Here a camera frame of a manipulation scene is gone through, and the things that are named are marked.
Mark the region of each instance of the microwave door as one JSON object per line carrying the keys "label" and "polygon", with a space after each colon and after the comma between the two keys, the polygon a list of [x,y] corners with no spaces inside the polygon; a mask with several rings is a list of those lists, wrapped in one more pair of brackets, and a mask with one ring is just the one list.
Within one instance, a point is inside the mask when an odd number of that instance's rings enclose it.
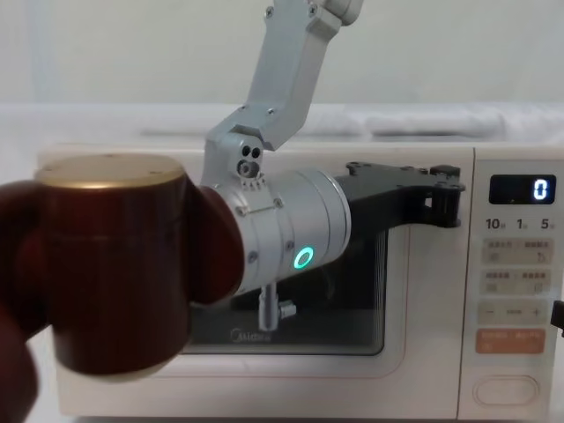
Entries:
{"label": "microwave door", "polygon": [[195,308],[185,353],[375,356],[384,348],[389,231],[352,242],[336,262],[277,283],[296,313],[261,330],[260,290]]}

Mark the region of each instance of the door release button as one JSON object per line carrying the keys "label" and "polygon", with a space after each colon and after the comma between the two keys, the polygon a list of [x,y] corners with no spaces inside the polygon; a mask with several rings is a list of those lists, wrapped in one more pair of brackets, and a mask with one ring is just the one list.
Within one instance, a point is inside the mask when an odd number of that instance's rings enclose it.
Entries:
{"label": "door release button", "polygon": [[528,405],[538,397],[538,383],[529,376],[492,376],[474,387],[474,399],[484,406]]}

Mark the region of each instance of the brown cup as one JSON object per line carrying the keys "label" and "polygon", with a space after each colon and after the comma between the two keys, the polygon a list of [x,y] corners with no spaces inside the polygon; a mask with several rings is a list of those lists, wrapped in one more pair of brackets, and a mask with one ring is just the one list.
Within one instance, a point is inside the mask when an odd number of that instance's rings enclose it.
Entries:
{"label": "brown cup", "polygon": [[86,375],[141,372],[189,340],[191,185],[167,157],[60,160],[36,175],[56,357]]}

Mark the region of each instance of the finger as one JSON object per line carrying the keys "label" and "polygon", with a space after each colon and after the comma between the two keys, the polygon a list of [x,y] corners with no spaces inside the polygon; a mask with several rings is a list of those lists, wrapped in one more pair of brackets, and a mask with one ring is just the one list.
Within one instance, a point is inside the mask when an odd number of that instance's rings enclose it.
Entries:
{"label": "finger", "polygon": [[37,374],[26,338],[0,306],[0,423],[22,423],[37,398]]}

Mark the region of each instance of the hand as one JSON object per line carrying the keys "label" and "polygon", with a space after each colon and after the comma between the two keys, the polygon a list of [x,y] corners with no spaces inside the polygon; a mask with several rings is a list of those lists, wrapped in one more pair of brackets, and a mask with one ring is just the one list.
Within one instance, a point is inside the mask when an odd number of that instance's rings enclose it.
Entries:
{"label": "hand", "polygon": [[47,326],[39,243],[39,185],[0,187],[0,423],[21,423],[38,383],[26,341]]}

